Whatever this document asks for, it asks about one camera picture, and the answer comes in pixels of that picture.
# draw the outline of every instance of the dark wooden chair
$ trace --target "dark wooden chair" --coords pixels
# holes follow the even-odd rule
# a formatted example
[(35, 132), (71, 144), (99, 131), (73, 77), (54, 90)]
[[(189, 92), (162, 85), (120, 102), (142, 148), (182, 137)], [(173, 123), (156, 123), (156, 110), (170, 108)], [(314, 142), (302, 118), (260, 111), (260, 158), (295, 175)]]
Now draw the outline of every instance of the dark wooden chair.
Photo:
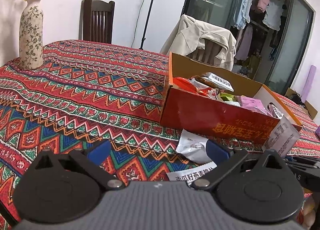
[(83, 40), (111, 44), (115, 2), (84, 0)]

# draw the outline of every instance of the floral pattern vase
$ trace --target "floral pattern vase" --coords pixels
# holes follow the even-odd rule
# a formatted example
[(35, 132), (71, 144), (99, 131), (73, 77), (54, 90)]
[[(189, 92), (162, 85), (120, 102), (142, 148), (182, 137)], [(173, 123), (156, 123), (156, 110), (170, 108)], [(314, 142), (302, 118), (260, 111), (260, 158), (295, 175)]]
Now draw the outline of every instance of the floral pattern vase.
[(43, 64), (41, 0), (27, 0), (20, 19), (19, 55), (22, 70), (33, 70)]

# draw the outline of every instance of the pink package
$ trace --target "pink package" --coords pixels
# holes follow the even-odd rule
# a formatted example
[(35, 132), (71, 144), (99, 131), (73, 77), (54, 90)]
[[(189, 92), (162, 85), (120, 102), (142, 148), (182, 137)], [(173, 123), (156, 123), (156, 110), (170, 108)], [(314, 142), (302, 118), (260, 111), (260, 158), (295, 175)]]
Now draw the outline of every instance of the pink package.
[(238, 102), (240, 106), (245, 109), (248, 109), (254, 112), (259, 112), (272, 117), (272, 114), (265, 109), (261, 100), (259, 99), (254, 99), (246, 96), (238, 96)]

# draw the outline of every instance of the red box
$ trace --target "red box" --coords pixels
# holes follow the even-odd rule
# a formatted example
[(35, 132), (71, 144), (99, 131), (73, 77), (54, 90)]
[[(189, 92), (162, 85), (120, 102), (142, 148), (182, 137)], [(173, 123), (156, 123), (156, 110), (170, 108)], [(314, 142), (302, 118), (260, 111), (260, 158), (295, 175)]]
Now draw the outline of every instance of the red box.
[(206, 72), (228, 80), (234, 89), (229, 93), (260, 99), (265, 107), (270, 102), (274, 103), (294, 127), (301, 130), (300, 121), (264, 84), (174, 53), (169, 56), (164, 85), (162, 126), (208, 136), (248, 140), (259, 145), (265, 142), (279, 119), (183, 91), (172, 82), (173, 77), (190, 78)]

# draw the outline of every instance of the wooden chair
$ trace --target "wooden chair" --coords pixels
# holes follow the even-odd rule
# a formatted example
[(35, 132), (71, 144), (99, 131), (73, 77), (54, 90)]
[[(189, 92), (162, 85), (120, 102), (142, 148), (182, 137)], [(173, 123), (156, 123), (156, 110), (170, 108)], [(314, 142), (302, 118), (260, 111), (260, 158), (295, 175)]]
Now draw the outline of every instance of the wooden chair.
[(214, 58), (222, 49), (222, 46), (216, 44), (213, 41), (204, 39), (205, 49), (196, 49), (188, 55), (189, 58), (203, 62), (209, 65), (214, 65)]
[(114, 11), (114, 1), (84, 0), (83, 40), (111, 44)]

